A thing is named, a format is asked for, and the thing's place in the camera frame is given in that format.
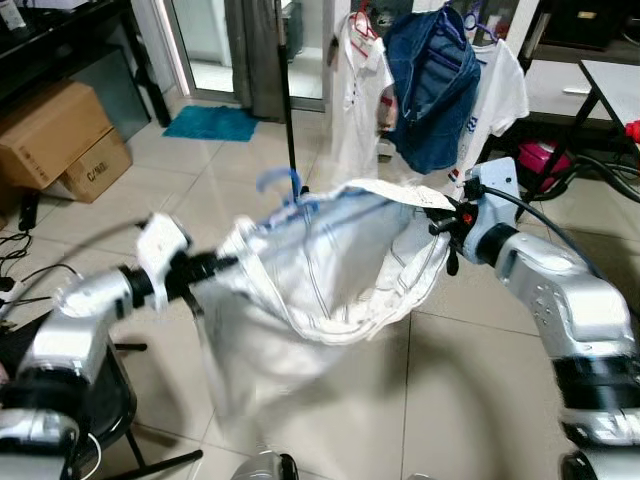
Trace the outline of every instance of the blue mat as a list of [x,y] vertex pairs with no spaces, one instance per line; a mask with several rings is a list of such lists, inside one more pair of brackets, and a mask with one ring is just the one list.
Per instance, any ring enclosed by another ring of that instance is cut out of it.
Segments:
[[240,108],[184,107],[164,132],[165,137],[248,142],[258,120]]

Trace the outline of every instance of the white table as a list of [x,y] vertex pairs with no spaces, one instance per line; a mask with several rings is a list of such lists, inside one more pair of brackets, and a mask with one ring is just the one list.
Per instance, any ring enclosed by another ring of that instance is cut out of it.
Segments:
[[[591,91],[576,115],[571,130],[560,139],[544,170],[538,176],[534,188],[525,195],[524,200],[527,203],[540,191],[545,179],[549,177],[567,149],[571,137],[580,129],[598,100],[602,102],[618,129],[623,132],[627,123],[640,120],[640,66],[581,60],[580,69],[589,80]],[[640,145],[635,146],[640,157]]]

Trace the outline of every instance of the gray curtain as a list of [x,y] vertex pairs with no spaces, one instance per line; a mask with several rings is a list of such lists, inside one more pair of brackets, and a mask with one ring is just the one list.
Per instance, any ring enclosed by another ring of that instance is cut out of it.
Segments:
[[233,89],[243,108],[284,121],[273,0],[225,0]]

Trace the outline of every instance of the white t-shirt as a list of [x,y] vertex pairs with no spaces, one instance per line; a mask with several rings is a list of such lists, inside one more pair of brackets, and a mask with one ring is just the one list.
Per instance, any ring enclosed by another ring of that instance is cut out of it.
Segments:
[[377,111],[383,90],[393,84],[382,38],[366,46],[365,57],[351,44],[354,27],[348,17],[338,28],[332,99],[334,186],[354,178],[378,178]]
[[480,62],[481,76],[469,121],[460,135],[455,168],[421,175],[411,170],[396,153],[389,165],[390,179],[402,184],[422,184],[454,198],[464,173],[472,168],[489,135],[501,136],[518,119],[529,115],[529,99],[524,72],[503,40],[486,47],[473,47]]

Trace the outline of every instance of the blue jacket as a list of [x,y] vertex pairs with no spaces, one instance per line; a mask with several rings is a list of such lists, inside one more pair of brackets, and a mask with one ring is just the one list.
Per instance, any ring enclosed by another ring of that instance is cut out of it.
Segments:
[[387,137],[416,172],[454,165],[480,81],[462,18],[450,7],[405,15],[384,41],[399,110]]

